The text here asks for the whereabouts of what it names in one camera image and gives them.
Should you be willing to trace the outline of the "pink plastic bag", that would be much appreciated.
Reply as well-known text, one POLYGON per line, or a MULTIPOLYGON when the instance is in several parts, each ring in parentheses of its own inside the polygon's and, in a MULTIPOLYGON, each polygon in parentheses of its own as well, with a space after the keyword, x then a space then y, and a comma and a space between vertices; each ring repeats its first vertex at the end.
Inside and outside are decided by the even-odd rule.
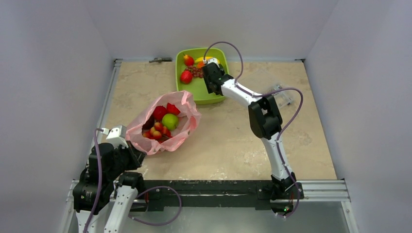
POLYGON ((188 91, 177 91, 164 94, 152 101, 147 108, 142 111, 128 126, 126 140, 131 142, 139 151, 147 155, 154 155, 162 151, 175 151, 198 127, 201 113, 198 112, 193 95, 188 91), (155 107, 165 106, 167 103, 173 104, 181 112, 178 115, 179 124, 171 132, 172 138, 160 143, 155 139, 143 137, 143 125, 152 115, 155 107))

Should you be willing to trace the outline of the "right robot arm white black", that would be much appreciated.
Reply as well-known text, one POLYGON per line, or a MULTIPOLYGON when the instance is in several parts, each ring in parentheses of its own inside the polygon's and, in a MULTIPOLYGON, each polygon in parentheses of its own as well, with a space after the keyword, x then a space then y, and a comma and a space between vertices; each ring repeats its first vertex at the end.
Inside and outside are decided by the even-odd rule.
POLYGON ((275 98, 253 93, 215 62, 208 62, 202 67, 202 72, 208 93, 231 98, 247 108, 250 128, 262 140, 270 161, 273 192, 280 198, 287 196, 292 191, 295 177, 282 155, 284 148, 280 133, 283 120, 275 98))

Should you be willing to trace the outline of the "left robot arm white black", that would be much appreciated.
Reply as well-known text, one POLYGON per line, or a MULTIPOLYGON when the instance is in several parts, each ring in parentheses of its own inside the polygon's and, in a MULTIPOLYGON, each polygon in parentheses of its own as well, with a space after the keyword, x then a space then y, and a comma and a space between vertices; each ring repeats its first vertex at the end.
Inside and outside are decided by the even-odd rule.
POLYGON ((110 143, 93 146, 72 194, 81 233, 118 233, 124 226, 132 202, 143 196, 145 184, 141 167, 146 153, 110 143))

